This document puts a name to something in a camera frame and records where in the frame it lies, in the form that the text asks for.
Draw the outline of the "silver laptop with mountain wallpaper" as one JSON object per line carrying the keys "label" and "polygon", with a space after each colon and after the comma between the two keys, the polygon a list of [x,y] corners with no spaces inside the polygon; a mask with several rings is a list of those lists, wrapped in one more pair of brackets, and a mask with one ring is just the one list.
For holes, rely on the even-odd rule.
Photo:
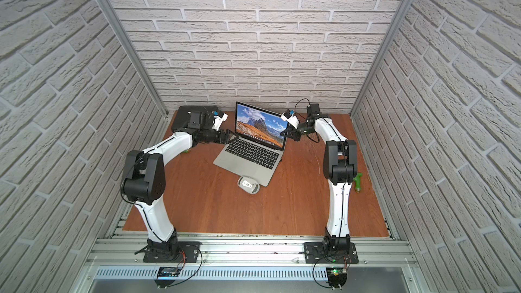
{"label": "silver laptop with mountain wallpaper", "polygon": [[225,146],[214,165],[268,186],[284,153],[286,138],[280,133],[287,126],[288,122],[280,115],[237,102],[235,133],[238,139]]}

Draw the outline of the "white wireless mouse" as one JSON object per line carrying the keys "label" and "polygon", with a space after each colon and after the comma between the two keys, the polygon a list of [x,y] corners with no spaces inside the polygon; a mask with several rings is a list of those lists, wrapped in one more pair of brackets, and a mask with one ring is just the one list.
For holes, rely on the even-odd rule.
{"label": "white wireless mouse", "polygon": [[245,192],[254,195],[257,194],[261,188],[259,182],[253,178],[247,176],[241,176],[237,182],[239,188],[243,189]]}

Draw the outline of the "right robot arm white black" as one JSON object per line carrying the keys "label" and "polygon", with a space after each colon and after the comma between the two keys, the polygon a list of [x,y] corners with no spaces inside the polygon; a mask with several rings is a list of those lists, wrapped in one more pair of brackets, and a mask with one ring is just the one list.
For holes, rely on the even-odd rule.
{"label": "right robot arm white black", "polygon": [[310,103],[307,117],[301,122],[297,112],[286,110],[281,118],[288,122],[281,135],[296,142],[303,135],[317,134],[325,143],[323,173],[330,192],[329,215],[323,239],[323,249],[328,255],[350,250],[349,202],[351,186],[358,174],[357,143],[349,140],[336,128],[333,120],[320,111],[320,106]]}

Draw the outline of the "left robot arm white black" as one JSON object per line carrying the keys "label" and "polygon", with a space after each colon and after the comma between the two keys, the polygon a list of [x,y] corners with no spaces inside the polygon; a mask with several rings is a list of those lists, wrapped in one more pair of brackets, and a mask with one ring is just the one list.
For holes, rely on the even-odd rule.
{"label": "left robot arm white black", "polygon": [[149,248],[173,251],[177,245],[176,230],[164,206],[165,166],[199,143],[233,142],[234,133],[221,129],[227,118],[216,106],[182,106],[172,122],[172,135],[142,151],[128,152],[120,195],[140,212]]}

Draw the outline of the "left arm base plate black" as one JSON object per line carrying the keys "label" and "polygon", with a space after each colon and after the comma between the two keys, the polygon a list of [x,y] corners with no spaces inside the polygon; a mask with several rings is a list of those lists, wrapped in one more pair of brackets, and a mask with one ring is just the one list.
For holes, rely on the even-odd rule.
{"label": "left arm base plate black", "polygon": [[147,240],[147,245],[136,254],[144,252],[144,263],[197,263],[200,255],[200,241],[168,241],[159,243]]}

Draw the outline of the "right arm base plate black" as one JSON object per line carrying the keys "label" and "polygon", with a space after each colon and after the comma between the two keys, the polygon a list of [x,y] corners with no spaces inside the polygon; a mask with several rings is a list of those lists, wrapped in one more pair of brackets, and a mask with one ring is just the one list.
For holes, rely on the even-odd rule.
{"label": "right arm base plate black", "polygon": [[340,250],[325,248],[322,242],[305,242],[303,244],[303,253],[307,264],[327,263],[344,265],[347,263],[350,265],[359,263],[358,252],[354,242],[350,243],[349,248]]}

